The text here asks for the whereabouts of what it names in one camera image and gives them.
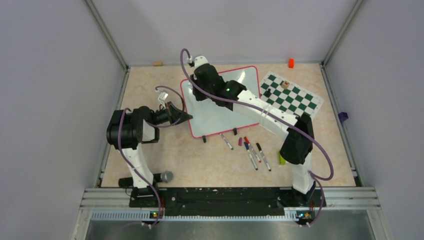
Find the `pink framed whiteboard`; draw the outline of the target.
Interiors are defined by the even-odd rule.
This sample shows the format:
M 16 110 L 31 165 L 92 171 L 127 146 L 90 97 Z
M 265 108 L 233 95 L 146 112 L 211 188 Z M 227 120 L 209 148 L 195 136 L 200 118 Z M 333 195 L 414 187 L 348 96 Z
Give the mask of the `pink framed whiteboard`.
M 225 81 L 235 80 L 247 87 L 256 97 L 260 96 L 259 75 L 255 66 L 249 65 L 218 73 Z M 234 128 L 245 128 L 257 125 L 252 118 L 216 105 L 212 100 L 197 101 L 193 95 L 194 87 L 184 79 L 180 82 L 180 90 L 185 102 L 186 112 L 192 116 L 188 121 L 190 133 L 195 139 L 202 139 Z

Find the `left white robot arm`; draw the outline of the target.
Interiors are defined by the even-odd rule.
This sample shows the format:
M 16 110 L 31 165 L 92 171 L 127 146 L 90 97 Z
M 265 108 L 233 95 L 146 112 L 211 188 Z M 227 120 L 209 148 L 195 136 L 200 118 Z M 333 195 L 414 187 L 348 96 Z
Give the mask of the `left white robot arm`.
M 123 154 L 131 177 L 118 181 L 120 188 L 132 188 L 131 197 L 141 200 L 149 207 L 160 202 L 158 183 L 170 182 L 174 175 L 170 171 L 152 173 L 146 163 L 142 144 L 154 144 L 160 139 L 160 127 L 168 122 L 171 126 L 189 121 L 192 115 L 178 109 L 172 102 L 154 111 L 141 106 L 133 111 L 114 111 L 106 129 L 107 142 Z

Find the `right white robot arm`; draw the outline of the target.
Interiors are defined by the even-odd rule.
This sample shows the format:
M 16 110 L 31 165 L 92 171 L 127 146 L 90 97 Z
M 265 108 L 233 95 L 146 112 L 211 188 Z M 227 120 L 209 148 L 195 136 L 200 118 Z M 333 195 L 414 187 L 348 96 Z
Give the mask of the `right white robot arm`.
M 217 106 L 245 115 L 278 136 L 283 144 L 279 160 L 290 163 L 293 175 L 293 200 L 307 206 L 314 198 L 315 182 L 309 174 L 311 168 L 314 131 L 311 117 L 285 113 L 260 99 L 236 80 L 224 81 L 216 68 L 209 63 L 193 63 L 193 94 L 197 101 L 212 100 Z

